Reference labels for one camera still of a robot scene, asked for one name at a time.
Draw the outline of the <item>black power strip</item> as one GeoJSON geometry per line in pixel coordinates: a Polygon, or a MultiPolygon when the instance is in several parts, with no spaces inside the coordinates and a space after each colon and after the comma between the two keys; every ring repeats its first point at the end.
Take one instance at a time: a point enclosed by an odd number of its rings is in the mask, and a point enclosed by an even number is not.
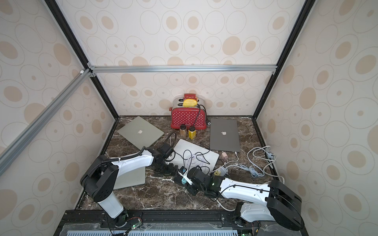
{"type": "Polygon", "coordinates": [[[198,188],[192,184],[192,185],[189,185],[189,184],[185,184],[185,185],[182,185],[181,184],[181,176],[179,174],[176,175],[176,177],[174,178],[174,182],[181,186],[181,187],[184,187],[185,190],[187,190],[191,195],[193,196],[196,196],[197,193],[198,193],[198,188]]]}

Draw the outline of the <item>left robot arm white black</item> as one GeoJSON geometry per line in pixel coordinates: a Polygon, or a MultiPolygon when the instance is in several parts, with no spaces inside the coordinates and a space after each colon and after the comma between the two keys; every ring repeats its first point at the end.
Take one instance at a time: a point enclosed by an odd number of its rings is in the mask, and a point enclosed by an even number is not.
{"type": "Polygon", "coordinates": [[[84,191],[99,204],[117,225],[125,225],[128,213],[114,193],[118,177],[142,167],[152,166],[163,175],[176,176],[178,169],[167,163],[173,153],[173,146],[163,144],[159,147],[143,147],[137,153],[121,157],[98,156],[80,180],[84,191]]]}

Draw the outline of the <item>pink plug adapter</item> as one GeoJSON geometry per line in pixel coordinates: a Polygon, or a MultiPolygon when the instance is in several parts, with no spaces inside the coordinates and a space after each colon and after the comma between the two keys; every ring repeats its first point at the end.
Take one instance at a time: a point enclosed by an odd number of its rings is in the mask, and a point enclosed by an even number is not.
{"type": "Polygon", "coordinates": [[[222,159],[223,162],[227,162],[228,161],[228,155],[227,155],[227,153],[222,152],[221,153],[221,159],[222,159]]]}

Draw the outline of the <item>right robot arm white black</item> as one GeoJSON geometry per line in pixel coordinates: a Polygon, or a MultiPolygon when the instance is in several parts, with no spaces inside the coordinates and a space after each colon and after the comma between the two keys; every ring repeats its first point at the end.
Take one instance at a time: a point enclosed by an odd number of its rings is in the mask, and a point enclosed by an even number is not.
{"type": "Polygon", "coordinates": [[[301,216],[302,199],[280,181],[272,180],[269,184],[237,182],[224,176],[207,175],[198,166],[190,170],[180,168],[178,174],[181,184],[193,196],[202,192],[215,202],[239,200],[234,209],[236,219],[249,223],[275,221],[292,231],[305,228],[301,216]]]}

